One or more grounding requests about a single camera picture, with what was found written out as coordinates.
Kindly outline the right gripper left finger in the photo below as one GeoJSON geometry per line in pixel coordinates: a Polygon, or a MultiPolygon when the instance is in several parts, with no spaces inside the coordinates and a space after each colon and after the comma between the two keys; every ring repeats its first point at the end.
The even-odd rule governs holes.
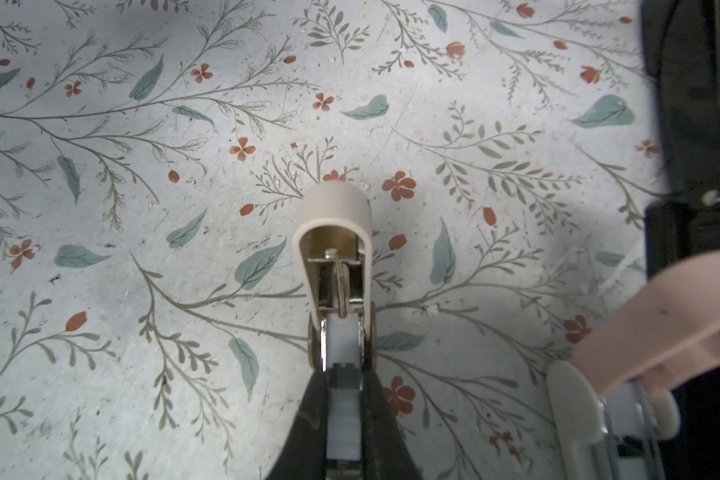
{"type": "Polygon", "coordinates": [[[329,392],[324,372],[309,379],[282,451],[267,480],[324,480],[329,392]]]}

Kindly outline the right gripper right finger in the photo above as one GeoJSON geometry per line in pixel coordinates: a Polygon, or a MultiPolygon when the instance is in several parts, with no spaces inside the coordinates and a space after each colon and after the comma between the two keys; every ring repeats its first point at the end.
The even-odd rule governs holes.
{"type": "Polygon", "coordinates": [[[362,478],[422,480],[374,371],[362,373],[360,397],[362,478]]]}

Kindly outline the staple strip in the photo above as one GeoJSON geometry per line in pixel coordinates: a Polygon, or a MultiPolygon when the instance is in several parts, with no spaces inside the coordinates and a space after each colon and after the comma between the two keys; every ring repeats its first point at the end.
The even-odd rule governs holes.
{"type": "Polygon", "coordinates": [[[351,364],[328,370],[329,406],[326,457],[333,461],[361,459],[361,374],[351,364]]]}

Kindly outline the pink mini stapler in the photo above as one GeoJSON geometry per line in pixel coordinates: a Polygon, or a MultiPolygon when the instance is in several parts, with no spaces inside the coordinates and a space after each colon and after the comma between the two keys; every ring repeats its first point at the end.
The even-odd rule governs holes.
{"type": "Polygon", "coordinates": [[[720,479],[720,251],[654,276],[553,363],[570,479],[720,479]]]}

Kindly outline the black stapler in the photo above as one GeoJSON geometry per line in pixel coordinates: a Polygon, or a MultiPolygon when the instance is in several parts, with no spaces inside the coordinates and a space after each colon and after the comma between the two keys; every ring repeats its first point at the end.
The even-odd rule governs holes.
{"type": "MultiPolygon", "coordinates": [[[[720,1],[645,1],[646,70],[670,195],[646,211],[648,272],[720,251],[720,1]]],[[[670,479],[720,479],[720,366],[674,390],[679,434],[661,443],[670,479]]]]}

